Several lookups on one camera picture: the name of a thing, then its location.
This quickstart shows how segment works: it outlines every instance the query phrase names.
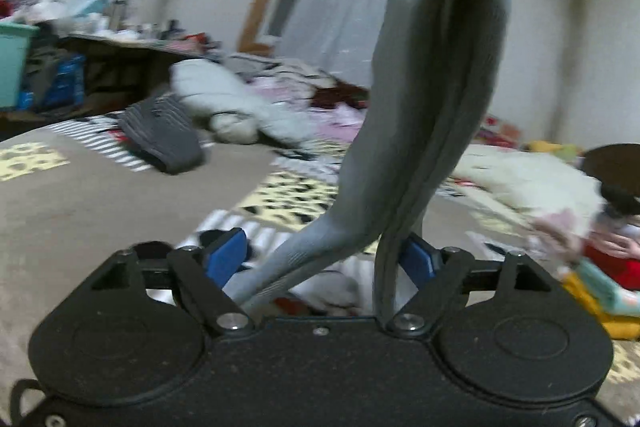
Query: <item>red cloth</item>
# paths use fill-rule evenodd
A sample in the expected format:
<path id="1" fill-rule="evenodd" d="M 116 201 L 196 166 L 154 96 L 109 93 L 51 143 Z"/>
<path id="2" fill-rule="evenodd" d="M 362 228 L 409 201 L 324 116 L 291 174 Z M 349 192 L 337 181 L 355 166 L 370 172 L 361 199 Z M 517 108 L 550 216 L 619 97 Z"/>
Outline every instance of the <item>red cloth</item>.
<path id="1" fill-rule="evenodd" d="M 623 288 L 640 291 L 640 261 L 607 255 L 588 243 L 584 245 L 584 255 Z"/>

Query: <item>teal cloth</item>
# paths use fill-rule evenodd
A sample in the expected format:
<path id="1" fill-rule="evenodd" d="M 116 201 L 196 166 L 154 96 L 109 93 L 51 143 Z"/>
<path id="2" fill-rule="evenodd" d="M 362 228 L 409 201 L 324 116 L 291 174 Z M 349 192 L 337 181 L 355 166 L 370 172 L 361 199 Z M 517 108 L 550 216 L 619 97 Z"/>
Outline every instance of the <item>teal cloth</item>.
<path id="1" fill-rule="evenodd" d="M 575 272 L 608 314 L 640 317 L 640 292 L 625 290 L 588 259 L 582 259 Z"/>

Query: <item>silver bolt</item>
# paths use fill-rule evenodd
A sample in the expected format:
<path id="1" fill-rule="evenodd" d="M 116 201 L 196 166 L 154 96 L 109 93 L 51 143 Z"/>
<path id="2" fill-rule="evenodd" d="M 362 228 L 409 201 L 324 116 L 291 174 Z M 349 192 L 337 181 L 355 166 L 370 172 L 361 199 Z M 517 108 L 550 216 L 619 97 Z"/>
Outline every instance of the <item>silver bolt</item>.
<path id="1" fill-rule="evenodd" d="M 65 419 L 57 414 L 50 414 L 44 420 L 45 427 L 66 427 Z"/>
<path id="2" fill-rule="evenodd" d="M 403 313 L 396 315 L 394 318 L 394 326 L 396 330 L 400 331 L 416 331 L 424 326 L 424 318 L 411 313 Z"/>
<path id="3" fill-rule="evenodd" d="M 225 313 L 216 322 L 223 330 L 238 331 L 249 325 L 249 317 L 241 313 Z"/>
<path id="4" fill-rule="evenodd" d="M 580 416 L 575 421 L 575 427 L 596 427 L 598 421 L 592 416 Z"/>

